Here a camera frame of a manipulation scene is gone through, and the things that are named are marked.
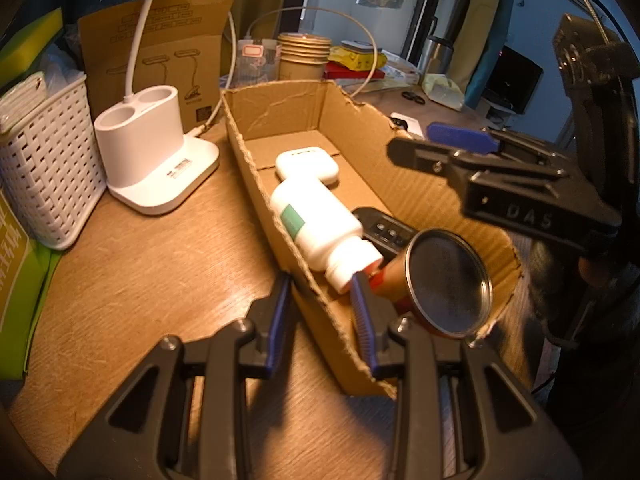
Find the black remote control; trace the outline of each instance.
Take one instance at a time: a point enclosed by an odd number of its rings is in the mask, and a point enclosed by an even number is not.
[[[364,227],[363,238],[375,245],[385,262],[398,256],[418,234],[416,229],[374,207],[359,207],[352,212]]]

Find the sticker label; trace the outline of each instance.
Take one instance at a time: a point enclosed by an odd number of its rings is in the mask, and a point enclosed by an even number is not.
[[[188,158],[184,158],[178,164],[174,166],[172,170],[169,170],[166,176],[171,178],[178,178],[180,174],[191,165],[191,161]]]
[[[0,332],[15,280],[30,248],[27,233],[0,194]]]
[[[302,216],[293,209],[291,204],[287,205],[286,208],[282,210],[282,213],[280,213],[280,220],[282,220],[285,229],[294,240],[296,239],[296,236],[298,236],[300,229],[305,225],[305,221],[302,219]]]
[[[263,53],[263,45],[245,45],[244,47],[242,47],[243,57],[262,57]]]

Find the green folder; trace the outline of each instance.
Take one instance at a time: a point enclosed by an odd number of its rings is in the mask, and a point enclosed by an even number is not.
[[[21,379],[61,253],[29,238],[0,192],[0,380]]]

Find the white cable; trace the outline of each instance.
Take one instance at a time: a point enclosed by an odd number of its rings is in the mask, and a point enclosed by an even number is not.
[[[362,23],[360,23],[358,20],[353,18],[352,16],[349,16],[344,12],[340,12],[339,10],[325,9],[324,7],[307,7],[307,6],[284,7],[282,9],[270,10],[270,12],[265,12],[263,15],[258,16],[255,20],[251,22],[251,25],[249,25],[249,28],[246,30],[246,37],[251,38],[251,29],[254,28],[254,25],[259,20],[263,19],[265,16],[269,16],[270,14],[280,13],[280,12],[283,12],[284,10],[302,10],[302,9],[324,10],[325,12],[331,12],[333,14],[338,14],[339,16],[343,16],[348,20],[351,20],[356,25],[358,25],[362,30],[364,30],[365,34],[369,37],[369,40],[371,41],[371,45],[373,46],[373,66],[371,67],[371,70],[369,70],[369,75],[367,75],[367,78],[364,80],[364,83],[362,83],[359,87],[357,87],[353,92],[353,94],[351,94],[351,97],[356,97],[356,95],[358,95],[362,91],[362,89],[369,83],[369,81],[371,81],[371,78],[373,77],[374,73],[376,72],[376,69],[378,68],[378,46],[376,44],[376,40],[373,39],[373,35],[369,32],[369,29],[365,27]]]
[[[136,25],[136,31],[133,34],[133,43],[131,43],[131,51],[129,52],[129,63],[127,65],[127,75],[124,80],[124,102],[131,101],[133,96],[133,73],[136,70],[136,58],[138,57],[138,50],[140,49],[140,41],[142,40],[142,32],[145,30],[146,17],[149,14],[149,9],[153,0],[145,0],[142,3],[140,9],[140,16],[138,17],[138,24]]]
[[[231,28],[231,67],[229,67],[229,76],[226,78],[225,90],[229,90],[229,88],[231,87],[231,80],[233,79],[234,72],[236,71],[236,59],[238,58],[238,38],[236,37],[236,24],[234,23],[234,17],[231,15],[231,11],[229,11],[227,17],[229,19],[229,27]],[[199,137],[204,132],[206,132],[211,127],[213,119],[216,118],[221,104],[222,97],[218,99],[218,104],[215,108],[213,108],[213,111],[209,116],[209,119],[207,119],[207,122],[189,130],[185,135],[188,135],[190,137]]]

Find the lamp base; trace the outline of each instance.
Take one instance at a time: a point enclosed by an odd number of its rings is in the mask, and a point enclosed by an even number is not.
[[[110,193],[145,215],[161,215],[177,208],[220,164],[220,150],[212,142],[184,136],[183,146],[149,173],[127,187],[109,184]]]

